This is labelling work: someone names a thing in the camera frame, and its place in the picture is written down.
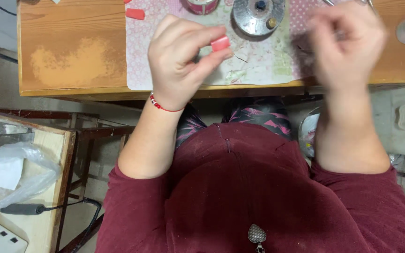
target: person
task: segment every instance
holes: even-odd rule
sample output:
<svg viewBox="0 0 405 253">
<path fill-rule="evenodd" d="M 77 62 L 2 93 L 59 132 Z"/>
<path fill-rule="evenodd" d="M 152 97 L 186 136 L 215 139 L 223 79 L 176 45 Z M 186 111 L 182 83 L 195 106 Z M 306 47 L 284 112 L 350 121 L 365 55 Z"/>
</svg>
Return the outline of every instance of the person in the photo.
<svg viewBox="0 0 405 253">
<path fill-rule="evenodd" d="M 367 89 L 385 27 L 354 1 L 315 10 L 309 25 L 326 89 L 311 167 L 278 98 L 233 102 L 209 127 L 191 108 L 180 122 L 232 51 L 191 62 L 226 28 L 160 22 L 148 51 L 154 93 L 110 172 L 96 252 L 405 252 L 405 196 Z"/>
</svg>

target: leg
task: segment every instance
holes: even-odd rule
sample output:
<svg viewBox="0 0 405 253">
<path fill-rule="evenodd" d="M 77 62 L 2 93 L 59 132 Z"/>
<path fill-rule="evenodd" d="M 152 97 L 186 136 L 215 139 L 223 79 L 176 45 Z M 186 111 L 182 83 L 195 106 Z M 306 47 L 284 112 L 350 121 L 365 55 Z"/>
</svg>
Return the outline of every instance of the leg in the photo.
<svg viewBox="0 0 405 253">
<path fill-rule="evenodd" d="M 222 122 L 258 124 L 288 140 L 291 139 L 290 121 L 279 96 L 232 99 L 225 109 Z"/>
<path fill-rule="evenodd" d="M 197 110 L 191 104 L 187 104 L 177 124 L 176 148 L 190 135 L 206 127 L 206 124 L 199 117 Z"/>
</svg>

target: red string bracelet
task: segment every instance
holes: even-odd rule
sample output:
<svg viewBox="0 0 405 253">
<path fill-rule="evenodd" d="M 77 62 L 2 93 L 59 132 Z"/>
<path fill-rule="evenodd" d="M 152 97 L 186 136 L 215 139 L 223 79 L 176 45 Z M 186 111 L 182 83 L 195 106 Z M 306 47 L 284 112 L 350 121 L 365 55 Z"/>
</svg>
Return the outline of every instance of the red string bracelet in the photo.
<svg viewBox="0 0 405 253">
<path fill-rule="evenodd" d="M 149 95 L 149 98 L 151 99 L 151 102 L 153 103 L 153 105 L 155 107 L 157 107 L 158 109 L 162 109 L 164 111 L 167 111 L 167 112 L 179 112 L 179 111 L 181 111 L 183 109 L 182 108 L 182 109 L 179 109 L 177 111 L 170 111 L 170 110 L 165 109 L 164 107 L 160 106 L 159 103 L 157 103 L 157 101 L 154 99 L 154 93 L 152 91 L 151 91 L 151 94 Z"/>
</svg>

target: sleeve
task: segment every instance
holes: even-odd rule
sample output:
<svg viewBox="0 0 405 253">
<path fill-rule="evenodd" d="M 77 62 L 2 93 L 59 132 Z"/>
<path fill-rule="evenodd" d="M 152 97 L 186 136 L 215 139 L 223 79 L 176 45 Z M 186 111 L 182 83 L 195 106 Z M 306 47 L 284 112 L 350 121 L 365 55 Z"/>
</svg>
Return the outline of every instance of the sleeve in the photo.
<svg viewBox="0 0 405 253">
<path fill-rule="evenodd" d="M 405 195 L 393 167 L 375 175 L 341 174 L 313 162 L 312 179 L 338 196 L 377 252 L 405 252 Z"/>
<path fill-rule="evenodd" d="M 115 165 L 109 173 L 96 253 L 166 252 L 165 179 L 129 178 Z"/>
</svg>

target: work mat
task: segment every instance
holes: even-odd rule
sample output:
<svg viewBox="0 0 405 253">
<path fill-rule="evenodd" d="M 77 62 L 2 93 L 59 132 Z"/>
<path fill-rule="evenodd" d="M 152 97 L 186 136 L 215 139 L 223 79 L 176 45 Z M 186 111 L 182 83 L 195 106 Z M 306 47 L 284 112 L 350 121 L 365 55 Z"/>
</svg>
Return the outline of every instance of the work mat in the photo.
<svg viewBox="0 0 405 253">
<path fill-rule="evenodd" d="M 156 26 L 167 13 L 206 26 L 225 25 L 234 57 L 224 61 L 204 83 L 206 85 L 287 83 L 311 75 L 312 56 L 295 44 L 307 29 L 311 9 L 324 6 L 322 0 L 286 0 L 282 22 L 266 39 L 247 37 L 231 24 L 234 0 L 220 0 L 215 11 L 196 15 L 182 6 L 181 0 L 132 0 L 125 8 L 143 9 L 145 20 L 126 18 L 127 86 L 132 90 L 153 88 L 148 64 L 148 45 Z M 201 49 L 208 55 L 211 47 Z"/>
</svg>

